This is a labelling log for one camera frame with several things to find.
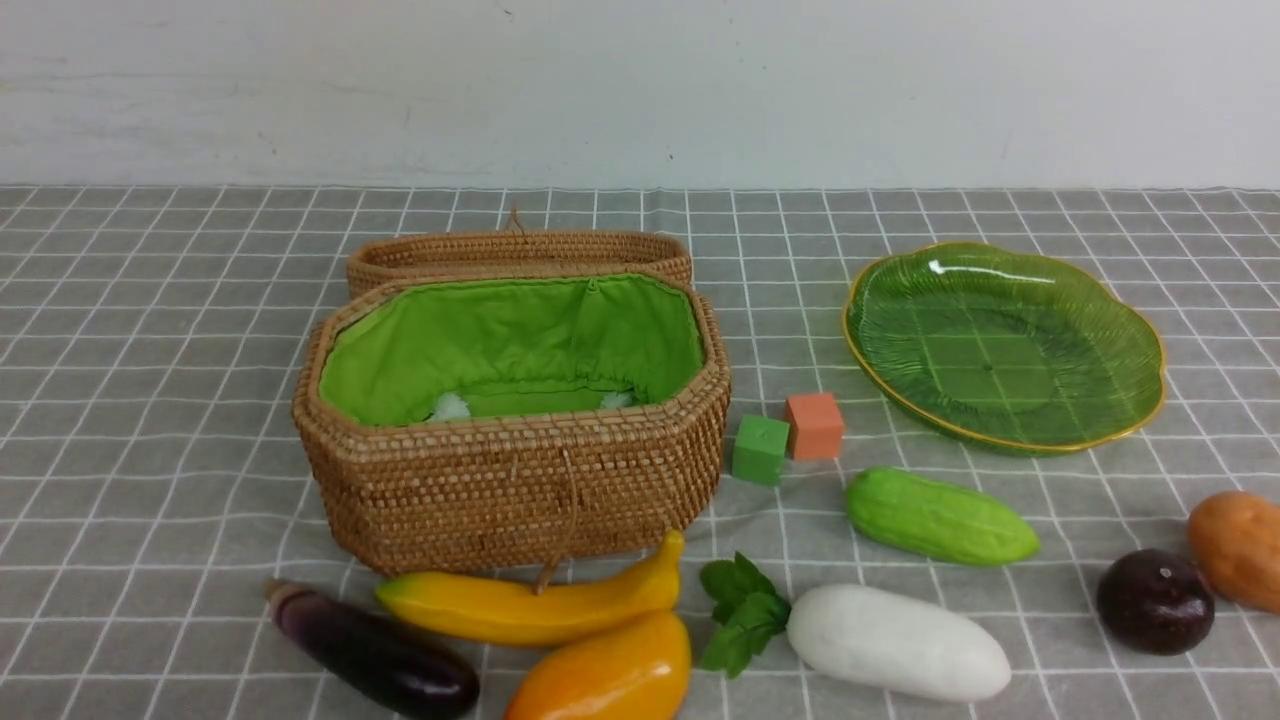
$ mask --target grid pattern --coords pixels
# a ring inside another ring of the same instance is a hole
[[[1185,550],[1228,488],[1280,500],[1280,195],[1204,191],[579,192],[0,187],[0,706],[15,720],[390,717],[265,623],[268,574],[372,607],[335,547],[289,420],[342,259],[393,233],[500,227],[667,232],[733,363],[731,427],[832,391],[837,462],[781,488],[726,479],[687,530],[680,611],[712,632],[696,571],[740,550],[790,596],[856,580],[969,615],[1005,647],[998,698],[943,707],[801,669],[776,639],[735,682],[696,673],[681,717],[1247,720],[1280,706],[1280,618],[1219,606],[1174,659],[1112,643],[1092,587],[1119,555]],[[859,269],[946,240],[1039,251],[1105,279],[1164,334],[1170,401],[1140,434],[1021,460],[945,439],[856,369],[840,305]],[[893,464],[995,493],[1043,539],[1007,569],[933,564],[856,538],[846,478]],[[568,565],[576,580],[631,559]],[[527,578],[536,570],[503,575]],[[536,655],[461,646],[475,716],[502,716]]]

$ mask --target toy fruit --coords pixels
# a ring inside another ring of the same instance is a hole
[[[845,502],[858,532],[943,562],[1005,565],[1041,548],[1036,530],[993,496],[897,468],[863,470]]]
[[[371,615],[312,588],[266,582],[271,621],[365,697],[413,720],[454,720],[480,697],[475,669],[422,630]]]
[[[1181,655],[1213,626],[1213,593],[1189,560],[1164,550],[1135,550],[1098,582],[1102,625],[1132,650]]]
[[[544,657],[506,720],[672,720],[689,692],[689,630],[669,610],[567,644]]]
[[[700,666],[737,676],[787,634],[810,667],[838,680],[942,702],[979,702],[1012,679],[1009,657],[980,625],[937,605],[859,584],[815,587],[787,603],[737,555],[703,568],[722,626]]]
[[[1192,510],[1187,541],[1213,589],[1280,614],[1280,506],[1251,492],[1212,495]]]
[[[387,610],[413,625],[456,638],[513,647],[554,647],[608,630],[680,597],[685,537],[671,530],[658,551],[595,583],[529,585],[457,575],[411,573],[375,591]]]

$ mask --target green cucumber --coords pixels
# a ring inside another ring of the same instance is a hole
[[[897,468],[859,473],[845,505],[864,536],[942,562],[1006,565],[1041,548],[1036,530],[1000,500]]]

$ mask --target gold rim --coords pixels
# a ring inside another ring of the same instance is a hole
[[[1097,439],[1091,439],[1091,441],[1087,441],[1087,442],[1078,442],[1078,443],[1073,443],[1073,445],[1038,445],[1038,443],[1030,443],[1030,442],[1018,442],[1018,441],[1011,441],[1011,439],[1005,439],[1005,438],[997,438],[997,437],[986,436],[986,434],[970,430],[968,428],[956,425],[955,423],[951,423],[950,420],[940,418],[940,416],[934,415],[933,413],[929,413],[928,410],[924,410],[919,405],[911,402],[910,400],[902,397],[901,393],[899,393],[896,389],[893,389],[888,384],[888,382],[884,380],[884,378],[882,378],[879,375],[879,373],[876,372],[874,368],[872,368],[870,361],[868,361],[867,357],[861,354],[861,351],[858,350],[858,346],[854,342],[852,333],[849,329],[849,310],[854,305],[854,297],[858,296],[858,287],[867,278],[868,273],[870,273],[876,266],[881,265],[882,263],[887,263],[890,260],[896,260],[896,259],[901,259],[901,258],[910,258],[911,255],[920,255],[920,254],[923,254],[925,251],[933,251],[933,250],[937,250],[940,247],[978,247],[978,249],[982,249],[984,251],[996,250],[996,251],[1004,252],[1006,255],[1024,255],[1024,256],[1028,256],[1028,258],[1038,258],[1041,260],[1044,260],[1044,261],[1053,263],[1053,264],[1061,265],[1064,268],[1068,268],[1071,272],[1079,273],[1079,274],[1084,275],[1085,278],[1088,278],[1089,282],[1092,282],[1093,284],[1096,284],[1114,302],[1116,302],[1117,305],[1124,306],[1130,313],[1133,313],[1135,318],[1138,318],[1144,325],[1147,325],[1147,329],[1151,331],[1151,334],[1155,336],[1155,338],[1156,338],[1156,347],[1160,348],[1160,368],[1158,368],[1158,372],[1156,373],[1156,379],[1160,382],[1160,400],[1158,400],[1158,402],[1156,402],[1156,406],[1152,407],[1151,413],[1148,413],[1146,416],[1143,416],[1143,419],[1140,419],[1137,423],[1129,425],[1128,428],[1125,428],[1123,430],[1114,432],[1114,433],[1111,433],[1108,436],[1105,436],[1105,437],[1101,437],[1101,438],[1097,438]],[[995,446],[1000,446],[1000,447],[1007,447],[1007,448],[1012,448],[1012,450],[1025,450],[1025,451],[1033,451],[1033,452],[1078,452],[1080,450],[1088,450],[1091,447],[1097,447],[1100,445],[1106,445],[1108,442],[1112,442],[1112,441],[1116,441],[1116,439],[1120,439],[1120,438],[1124,438],[1124,437],[1128,437],[1128,436],[1133,434],[1135,430],[1140,429],[1143,425],[1146,425],[1147,423],[1149,423],[1151,420],[1153,420],[1156,418],[1156,415],[1160,414],[1160,411],[1165,407],[1165,401],[1167,400],[1167,396],[1169,396],[1169,386],[1165,382],[1165,370],[1167,368],[1169,355],[1167,355],[1167,352],[1165,350],[1165,340],[1156,331],[1156,327],[1153,324],[1151,324],[1151,320],[1148,320],[1147,316],[1143,315],[1137,309],[1134,309],[1130,305],[1123,302],[1119,297],[1116,297],[1116,295],[1114,292],[1111,292],[1111,288],[1108,288],[1107,286],[1102,284],[1093,275],[1085,273],[1084,270],[1076,268],[1075,265],[1073,265],[1073,264],[1070,264],[1070,263],[1068,263],[1065,260],[1059,260],[1057,258],[1050,258],[1047,255],[1036,255],[1036,254],[1030,254],[1030,252],[1015,252],[1012,250],[1005,250],[1004,247],[997,247],[995,245],[984,245],[984,243],[980,243],[980,242],[938,242],[938,243],[934,243],[934,245],[927,245],[927,246],[924,246],[924,247],[922,247],[919,250],[913,250],[911,252],[901,252],[901,254],[896,254],[896,255],[887,255],[884,258],[881,258],[879,260],[876,260],[874,263],[870,263],[869,265],[867,265],[865,268],[863,268],[861,270],[859,270],[858,272],[858,277],[855,277],[854,282],[850,283],[849,297],[845,300],[845,306],[844,306],[844,309],[842,309],[842,311],[840,314],[840,329],[841,329],[841,332],[845,336],[845,343],[849,346],[849,350],[854,354],[854,359],[858,360],[858,365],[863,369],[864,373],[867,373],[867,377],[869,377],[872,379],[872,382],[876,383],[876,387],[878,387],[881,389],[881,392],[883,392],[884,395],[892,397],[895,401],[900,402],[905,407],[909,407],[913,413],[915,413],[920,418],[924,418],[928,421],[931,421],[931,423],[933,423],[933,424],[936,424],[936,425],[938,425],[941,428],[951,430],[951,432],[954,432],[954,433],[956,433],[956,434],[959,434],[961,437],[965,437],[968,439],[975,439],[975,441],[980,441],[980,442],[987,442],[987,443],[991,443],[991,445],[995,445]]]

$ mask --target purple eggplant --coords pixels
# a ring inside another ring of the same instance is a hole
[[[465,657],[424,630],[372,615],[314,588],[269,579],[271,621],[369,700],[412,720],[456,720],[480,697]]]

